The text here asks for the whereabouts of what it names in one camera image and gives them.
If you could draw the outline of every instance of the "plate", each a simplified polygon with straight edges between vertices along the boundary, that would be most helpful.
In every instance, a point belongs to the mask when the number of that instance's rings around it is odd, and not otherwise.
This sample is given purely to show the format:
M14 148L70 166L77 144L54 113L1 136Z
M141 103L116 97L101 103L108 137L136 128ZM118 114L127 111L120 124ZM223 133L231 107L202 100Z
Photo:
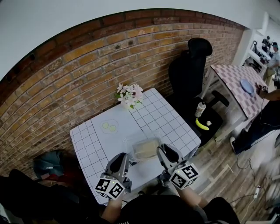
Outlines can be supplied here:
M254 87L246 79L241 79L240 84L242 86L242 89L244 89L245 92L247 92L249 94L254 93Z

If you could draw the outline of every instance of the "yellow banana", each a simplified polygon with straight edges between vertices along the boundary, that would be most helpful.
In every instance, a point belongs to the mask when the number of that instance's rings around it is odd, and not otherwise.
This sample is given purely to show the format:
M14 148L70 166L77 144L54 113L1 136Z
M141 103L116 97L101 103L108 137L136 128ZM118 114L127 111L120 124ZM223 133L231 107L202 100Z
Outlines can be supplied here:
M205 125L201 124L201 123L198 121L198 119L196 119L196 125L197 125L199 128L203 129L203 130L206 130L206 131L209 130L209 127L206 127Z

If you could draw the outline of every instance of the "brick arch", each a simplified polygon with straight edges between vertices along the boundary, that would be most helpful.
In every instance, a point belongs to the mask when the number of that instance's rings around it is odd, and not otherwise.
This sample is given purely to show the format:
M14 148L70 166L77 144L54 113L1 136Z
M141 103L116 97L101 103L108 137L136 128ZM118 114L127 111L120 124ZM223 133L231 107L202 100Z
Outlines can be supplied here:
M33 176L31 159L73 152L69 130L112 107L119 82L172 93L168 66L193 37L213 46L206 64L230 64L244 27L200 12L152 9L70 28L23 58L0 82L0 175Z

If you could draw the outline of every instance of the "power plug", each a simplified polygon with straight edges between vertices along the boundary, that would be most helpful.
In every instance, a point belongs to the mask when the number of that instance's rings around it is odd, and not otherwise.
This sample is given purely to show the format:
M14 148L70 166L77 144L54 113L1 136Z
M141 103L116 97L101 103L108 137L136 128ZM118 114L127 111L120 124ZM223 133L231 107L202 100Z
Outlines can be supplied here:
M255 189L254 199L256 199L258 197L260 189L261 189L261 186L258 185L257 188Z

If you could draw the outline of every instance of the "white bottle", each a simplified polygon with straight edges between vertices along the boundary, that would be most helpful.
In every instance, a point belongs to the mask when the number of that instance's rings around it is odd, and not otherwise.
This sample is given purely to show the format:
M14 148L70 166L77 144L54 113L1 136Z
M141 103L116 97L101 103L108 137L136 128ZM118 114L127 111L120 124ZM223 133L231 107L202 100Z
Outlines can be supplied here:
M194 116L197 117L197 118L201 117L205 108L206 108L206 105L205 105L204 102L199 103L197 108L196 108L196 113L194 114Z

